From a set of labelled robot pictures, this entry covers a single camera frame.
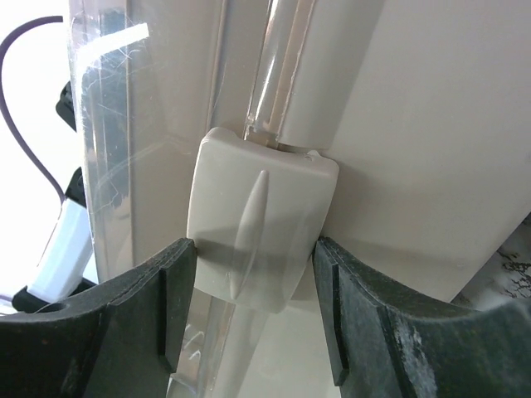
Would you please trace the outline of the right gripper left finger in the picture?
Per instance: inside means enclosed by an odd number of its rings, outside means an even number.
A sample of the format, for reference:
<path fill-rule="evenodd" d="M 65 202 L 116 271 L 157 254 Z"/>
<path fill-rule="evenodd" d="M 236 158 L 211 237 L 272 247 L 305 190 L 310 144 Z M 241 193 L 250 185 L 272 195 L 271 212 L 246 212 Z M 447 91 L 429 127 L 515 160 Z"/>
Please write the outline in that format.
<path fill-rule="evenodd" d="M 3 397 L 165 397 L 195 280 L 179 239 L 127 272 L 35 313 L 1 318 Z"/>

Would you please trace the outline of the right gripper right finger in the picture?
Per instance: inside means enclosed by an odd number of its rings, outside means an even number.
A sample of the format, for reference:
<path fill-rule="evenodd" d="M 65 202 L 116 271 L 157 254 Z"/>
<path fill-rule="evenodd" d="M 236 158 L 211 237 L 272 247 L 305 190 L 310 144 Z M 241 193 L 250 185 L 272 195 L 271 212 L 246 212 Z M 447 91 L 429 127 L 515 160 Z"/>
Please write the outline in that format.
<path fill-rule="evenodd" d="M 527 397 L 530 302 L 476 311 L 426 296 L 320 238 L 314 281 L 343 397 Z"/>

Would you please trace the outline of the beige plastic tool box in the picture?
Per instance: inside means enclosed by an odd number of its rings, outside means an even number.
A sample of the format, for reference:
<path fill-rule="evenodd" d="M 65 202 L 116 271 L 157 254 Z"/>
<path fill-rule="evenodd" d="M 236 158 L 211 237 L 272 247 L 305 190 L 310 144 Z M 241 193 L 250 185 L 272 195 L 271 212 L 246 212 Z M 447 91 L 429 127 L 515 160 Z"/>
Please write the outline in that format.
<path fill-rule="evenodd" d="M 313 252 L 530 302 L 527 1 L 71 1 L 100 281 L 196 247 L 165 397 L 343 397 Z"/>

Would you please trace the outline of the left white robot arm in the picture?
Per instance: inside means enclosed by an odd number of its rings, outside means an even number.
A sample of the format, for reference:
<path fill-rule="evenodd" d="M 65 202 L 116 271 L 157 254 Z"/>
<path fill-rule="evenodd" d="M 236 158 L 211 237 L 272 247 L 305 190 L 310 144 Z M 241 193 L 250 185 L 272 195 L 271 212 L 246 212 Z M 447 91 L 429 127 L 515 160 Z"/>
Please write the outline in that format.
<path fill-rule="evenodd" d="M 66 188 L 58 221 L 37 271 L 13 295 L 12 306 L 19 312 L 35 313 L 98 283 L 85 184 L 82 169 L 77 168 Z"/>

